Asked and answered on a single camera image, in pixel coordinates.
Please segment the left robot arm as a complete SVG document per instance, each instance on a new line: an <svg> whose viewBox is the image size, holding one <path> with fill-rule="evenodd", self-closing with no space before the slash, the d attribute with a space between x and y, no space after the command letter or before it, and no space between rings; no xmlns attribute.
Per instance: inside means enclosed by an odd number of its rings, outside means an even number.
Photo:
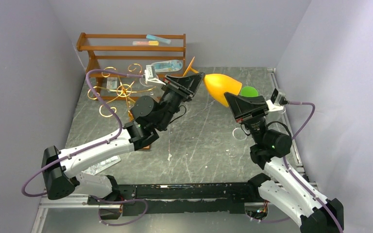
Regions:
<svg viewBox="0 0 373 233"><path fill-rule="evenodd" d="M42 161L46 194L59 200L70 194L87 194L108 204L119 199L118 184L112 176L84 173L90 166L115 155L130 153L149 146L175 120L183 102L195 96L205 74L198 72L186 77L165 76L163 96L155 101L151 96L137 99L130 112L133 120L106 136L69 149L55 146L44 151Z"/></svg>

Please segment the orange plastic wine glass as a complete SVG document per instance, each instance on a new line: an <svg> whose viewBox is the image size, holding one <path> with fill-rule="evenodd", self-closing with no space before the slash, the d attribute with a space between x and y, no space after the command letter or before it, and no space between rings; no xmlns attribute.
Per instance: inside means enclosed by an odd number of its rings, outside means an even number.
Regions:
<svg viewBox="0 0 373 233"><path fill-rule="evenodd" d="M225 107L229 107L229 104L224 93L228 92L237 96L243 87L243 84L236 79L219 73L206 74L203 83L209 95Z"/></svg>

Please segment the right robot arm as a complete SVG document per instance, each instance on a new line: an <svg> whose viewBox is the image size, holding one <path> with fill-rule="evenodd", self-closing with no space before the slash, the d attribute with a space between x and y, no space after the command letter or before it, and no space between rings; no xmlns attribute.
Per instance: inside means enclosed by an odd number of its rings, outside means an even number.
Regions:
<svg viewBox="0 0 373 233"><path fill-rule="evenodd" d="M229 92L224 97L237 123L255 142L250 148L251 160L263 172L248 183L248 197L275 205L292 219L303 233L341 233L344 230L343 205L320 193L286 160L294 135L287 125L286 133L270 129L266 122L270 112L291 104L278 90L269 100L263 96L244 97Z"/></svg>

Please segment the green plastic wine glass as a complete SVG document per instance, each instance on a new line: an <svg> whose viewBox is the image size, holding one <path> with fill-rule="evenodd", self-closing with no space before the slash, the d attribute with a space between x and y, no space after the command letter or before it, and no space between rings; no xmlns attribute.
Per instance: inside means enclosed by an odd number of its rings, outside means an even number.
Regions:
<svg viewBox="0 0 373 233"><path fill-rule="evenodd" d="M259 96L258 90L255 89L252 86L245 86L245 87L243 87L240 90L239 94L241 96L243 96L243 97L250 97L250 98L252 98L252 97L258 97Z"/></svg>

